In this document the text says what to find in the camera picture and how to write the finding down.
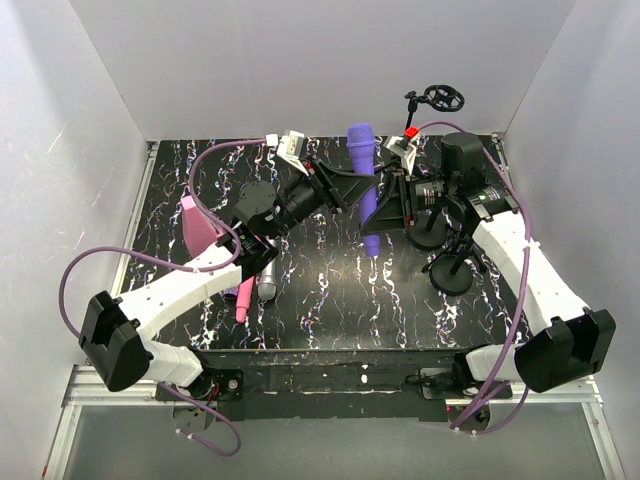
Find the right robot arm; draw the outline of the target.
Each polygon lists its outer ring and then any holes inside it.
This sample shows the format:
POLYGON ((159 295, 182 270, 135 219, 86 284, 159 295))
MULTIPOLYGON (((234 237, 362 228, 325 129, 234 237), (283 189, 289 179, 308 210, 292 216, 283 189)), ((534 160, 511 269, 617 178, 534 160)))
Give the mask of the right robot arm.
POLYGON ((466 293, 473 282, 468 258, 486 254, 517 297, 516 319, 525 318, 531 339, 473 347, 456 355, 454 382, 523 382, 536 393, 598 373, 616 323, 607 310, 592 310, 564 282, 531 237, 522 208, 504 181, 491 182, 480 139, 454 132, 441 140, 441 167, 412 178, 416 128, 391 137, 385 148, 395 165, 365 234, 403 229, 422 248, 441 252, 424 268, 447 295, 466 293))

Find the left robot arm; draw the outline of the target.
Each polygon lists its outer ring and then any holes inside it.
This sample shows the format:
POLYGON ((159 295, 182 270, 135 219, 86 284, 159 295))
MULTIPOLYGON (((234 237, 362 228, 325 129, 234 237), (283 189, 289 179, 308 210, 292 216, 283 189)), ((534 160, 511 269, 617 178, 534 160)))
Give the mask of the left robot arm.
POLYGON ((156 341, 171 321, 210 297, 256 276, 277 256, 272 240, 325 206, 352 209, 377 184, 356 174, 308 159, 278 193, 264 180, 246 184, 233 209, 239 234, 225 234, 188 262, 148 285, 118 298, 103 291, 89 302, 79 345, 107 389, 125 390, 140 380, 192 389, 204 370, 188 347, 156 341))

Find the silver microphone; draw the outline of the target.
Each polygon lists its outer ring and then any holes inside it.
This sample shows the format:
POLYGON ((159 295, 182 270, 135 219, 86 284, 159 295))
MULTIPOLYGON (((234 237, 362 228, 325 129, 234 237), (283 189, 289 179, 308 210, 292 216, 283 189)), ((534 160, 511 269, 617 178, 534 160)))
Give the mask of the silver microphone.
POLYGON ((274 257, 262 270, 257 279, 257 294, 261 301, 271 301, 277 294, 276 282, 277 257, 274 257))

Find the round base stand with clip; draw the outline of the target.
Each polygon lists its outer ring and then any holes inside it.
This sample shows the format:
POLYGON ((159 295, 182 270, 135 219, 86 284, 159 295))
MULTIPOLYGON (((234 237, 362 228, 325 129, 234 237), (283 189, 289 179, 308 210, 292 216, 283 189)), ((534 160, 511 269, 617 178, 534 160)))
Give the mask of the round base stand with clip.
POLYGON ((415 224, 407 230, 409 242, 420 250, 437 250, 447 240, 448 224, 441 208, 436 208, 418 216, 415 224))

